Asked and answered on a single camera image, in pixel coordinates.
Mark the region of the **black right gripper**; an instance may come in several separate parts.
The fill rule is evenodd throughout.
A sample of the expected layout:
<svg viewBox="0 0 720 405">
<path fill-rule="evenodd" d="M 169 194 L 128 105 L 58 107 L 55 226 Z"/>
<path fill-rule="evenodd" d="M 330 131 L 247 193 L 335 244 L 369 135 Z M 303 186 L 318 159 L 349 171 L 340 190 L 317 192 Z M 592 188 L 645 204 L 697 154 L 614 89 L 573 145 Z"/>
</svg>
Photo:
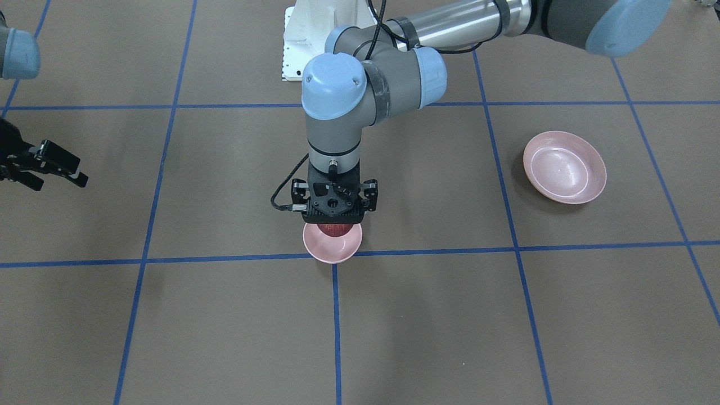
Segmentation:
<svg viewBox="0 0 720 405">
<path fill-rule="evenodd" d="M 64 177 L 81 188 L 87 186 L 88 176 L 79 170 L 79 157 L 50 140 L 43 140 L 33 153 L 29 152 L 33 147 L 21 138 L 15 125 L 1 118 L 2 181 L 17 182 L 33 191 L 41 191 L 44 180 L 24 169 L 28 159 L 34 159 L 40 173 Z"/>
</svg>

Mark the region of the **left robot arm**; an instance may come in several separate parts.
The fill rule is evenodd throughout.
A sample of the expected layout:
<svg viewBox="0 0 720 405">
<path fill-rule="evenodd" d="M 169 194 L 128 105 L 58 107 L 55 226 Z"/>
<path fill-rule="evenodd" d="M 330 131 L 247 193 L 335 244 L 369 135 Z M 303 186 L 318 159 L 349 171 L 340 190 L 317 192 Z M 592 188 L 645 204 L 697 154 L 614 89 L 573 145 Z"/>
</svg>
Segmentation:
<svg viewBox="0 0 720 405">
<path fill-rule="evenodd" d="M 290 205 L 308 224 L 355 225 L 376 209 L 376 180 L 360 180 L 363 129 L 437 102 L 444 55 L 501 36 L 535 34 L 592 55 L 622 57 L 644 44 L 669 1 L 458 1 L 375 26 L 339 26 L 303 71 L 308 178 Z"/>
</svg>

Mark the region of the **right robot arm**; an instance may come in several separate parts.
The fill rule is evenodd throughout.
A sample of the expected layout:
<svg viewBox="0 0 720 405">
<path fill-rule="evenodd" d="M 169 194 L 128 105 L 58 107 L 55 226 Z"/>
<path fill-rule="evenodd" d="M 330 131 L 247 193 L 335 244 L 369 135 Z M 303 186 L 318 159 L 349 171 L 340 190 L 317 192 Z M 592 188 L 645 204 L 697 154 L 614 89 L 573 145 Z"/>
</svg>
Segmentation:
<svg viewBox="0 0 720 405">
<path fill-rule="evenodd" d="M 2 20 L 2 79 L 34 79 L 39 74 L 39 46 L 28 31 L 10 28 Z M 82 160 L 60 145 L 43 140 L 33 145 L 21 138 L 20 129 L 1 119 L 1 179 L 41 191 L 40 174 L 51 174 L 69 180 L 73 185 L 87 186 L 88 176 L 79 170 Z"/>
</svg>

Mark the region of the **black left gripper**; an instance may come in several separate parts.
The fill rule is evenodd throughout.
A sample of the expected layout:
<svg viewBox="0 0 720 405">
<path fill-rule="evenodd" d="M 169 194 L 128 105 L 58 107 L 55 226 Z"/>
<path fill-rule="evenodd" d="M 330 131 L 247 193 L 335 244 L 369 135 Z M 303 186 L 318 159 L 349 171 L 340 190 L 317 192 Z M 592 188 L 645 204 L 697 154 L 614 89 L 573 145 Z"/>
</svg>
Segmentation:
<svg viewBox="0 0 720 405">
<path fill-rule="evenodd" d="M 304 222 L 309 224 L 358 224 L 362 223 L 365 213 L 362 210 L 353 209 L 345 213 L 327 215 L 315 208 L 309 208 L 305 213 L 301 214 Z"/>
</svg>

